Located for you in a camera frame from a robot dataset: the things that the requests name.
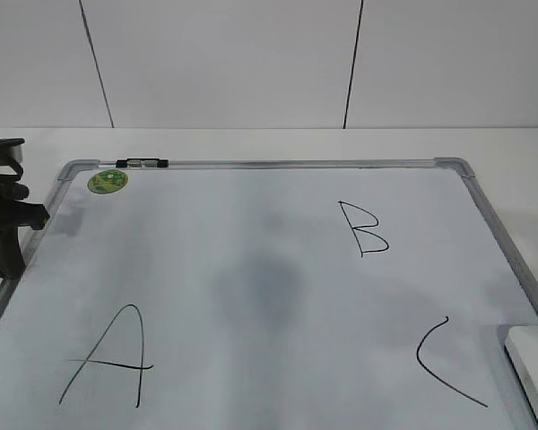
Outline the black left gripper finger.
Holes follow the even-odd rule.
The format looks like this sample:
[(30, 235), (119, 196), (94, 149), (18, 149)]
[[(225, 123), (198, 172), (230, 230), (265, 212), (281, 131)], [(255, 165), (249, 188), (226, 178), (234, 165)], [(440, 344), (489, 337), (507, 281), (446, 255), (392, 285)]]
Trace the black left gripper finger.
[(25, 269), (17, 229), (0, 230), (0, 278), (19, 278)]

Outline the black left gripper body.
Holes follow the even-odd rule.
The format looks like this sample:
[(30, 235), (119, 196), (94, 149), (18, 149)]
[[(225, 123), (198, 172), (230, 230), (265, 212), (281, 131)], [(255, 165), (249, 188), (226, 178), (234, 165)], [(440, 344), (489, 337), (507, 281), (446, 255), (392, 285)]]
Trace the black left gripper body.
[(0, 155), (0, 231), (30, 227), (43, 229), (50, 215), (43, 204), (27, 203), (30, 190), (20, 183), (23, 168), (10, 155)]

